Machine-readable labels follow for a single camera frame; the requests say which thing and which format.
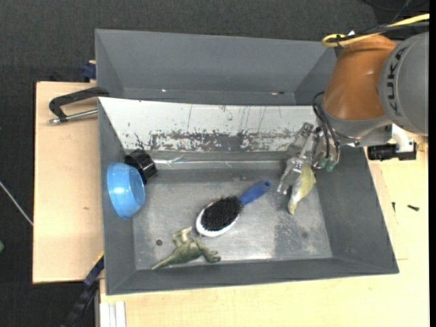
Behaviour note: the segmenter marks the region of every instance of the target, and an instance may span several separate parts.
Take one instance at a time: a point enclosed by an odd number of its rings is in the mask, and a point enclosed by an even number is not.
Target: wooden table
[[[33,282],[82,280],[103,249],[97,117],[49,125],[48,102],[95,84],[39,82]],[[66,107],[95,108],[95,99]],[[400,273],[268,285],[105,295],[134,326],[429,326],[428,145],[415,161],[371,161]],[[396,203],[396,211],[391,201]],[[419,211],[407,207],[419,206]]]

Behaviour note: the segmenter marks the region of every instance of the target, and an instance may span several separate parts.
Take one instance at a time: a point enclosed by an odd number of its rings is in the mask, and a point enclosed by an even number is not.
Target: green toy dinosaur
[[[216,263],[221,260],[218,251],[209,251],[209,249],[201,243],[199,238],[194,238],[189,235],[192,227],[182,229],[172,235],[172,241],[176,245],[176,249],[164,260],[160,261],[151,270],[163,268],[164,266],[173,264],[188,263],[203,255],[209,263]]]

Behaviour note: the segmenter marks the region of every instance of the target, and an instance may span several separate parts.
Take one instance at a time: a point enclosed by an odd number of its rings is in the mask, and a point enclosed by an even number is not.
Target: black bristles
[[[237,196],[221,198],[206,207],[201,218],[204,229],[219,231],[229,226],[243,209]]]

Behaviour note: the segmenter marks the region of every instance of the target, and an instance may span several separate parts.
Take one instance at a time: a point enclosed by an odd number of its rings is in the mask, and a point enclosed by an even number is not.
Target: blue bowl
[[[142,178],[134,167],[114,162],[106,175],[110,201],[116,213],[123,219],[132,217],[145,202]]]

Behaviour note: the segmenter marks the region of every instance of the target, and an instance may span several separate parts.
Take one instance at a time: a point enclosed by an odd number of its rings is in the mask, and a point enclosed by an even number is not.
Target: blue brush handle
[[[263,181],[248,189],[244,194],[239,198],[242,206],[249,204],[250,202],[260,198],[270,189],[271,183],[270,181]]]

